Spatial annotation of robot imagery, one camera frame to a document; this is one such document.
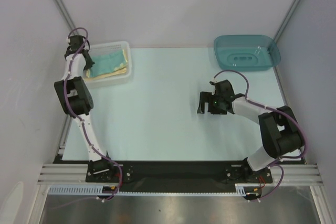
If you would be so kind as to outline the yellow cream towel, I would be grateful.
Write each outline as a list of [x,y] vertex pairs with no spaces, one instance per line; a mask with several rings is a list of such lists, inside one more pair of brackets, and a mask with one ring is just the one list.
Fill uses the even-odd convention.
[[85,73],[84,80],[95,81],[95,80],[105,79],[105,78],[108,78],[108,77],[119,76],[121,74],[125,74],[126,72],[127,72],[127,68],[123,68],[123,69],[117,70],[117,71],[112,72],[112,73],[105,73],[105,74],[101,74],[101,75],[98,75],[98,76],[94,77],[93,74],[92,74],[92,71],[87,70],[86,73]]

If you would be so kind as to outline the pale yellow towel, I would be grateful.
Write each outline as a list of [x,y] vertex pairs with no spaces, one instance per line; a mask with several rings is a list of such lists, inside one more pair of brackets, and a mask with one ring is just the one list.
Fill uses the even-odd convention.
[[109,54],[99,55],[93,58],[93,66],[87,70],[86,77],[93,79],[104,74],[113,74],[127,67],[126,51],[119,49]]

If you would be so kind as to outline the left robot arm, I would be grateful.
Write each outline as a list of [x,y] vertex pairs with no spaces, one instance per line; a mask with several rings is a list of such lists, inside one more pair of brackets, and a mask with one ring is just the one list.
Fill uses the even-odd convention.
[[90,111],[93,109],[93,98],[83,80],[83,71],[93,66],[93,61],[85,46],[88,40],[82,35],[68,36],[68,47],[65,53],[65,72],[54,88],[61,107],[69,115],[81,132],[85,142],[89,161],[110,161],[108,152],[101,144],[93,129]]

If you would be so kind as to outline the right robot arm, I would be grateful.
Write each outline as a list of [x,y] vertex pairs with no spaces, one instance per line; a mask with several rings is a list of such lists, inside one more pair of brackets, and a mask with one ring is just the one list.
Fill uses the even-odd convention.
[[228,80],[210,84],[214,91],[200,92],[198,114],[206,111],[213,115],[230,113],[259,125],[262,146],[246,158],[247,166],[241,170],[244,181],[254,183],[261,176],[260,170],[304,147],[305,138],[290,107],[271,108],[249,99],[245,94],[236,94]]

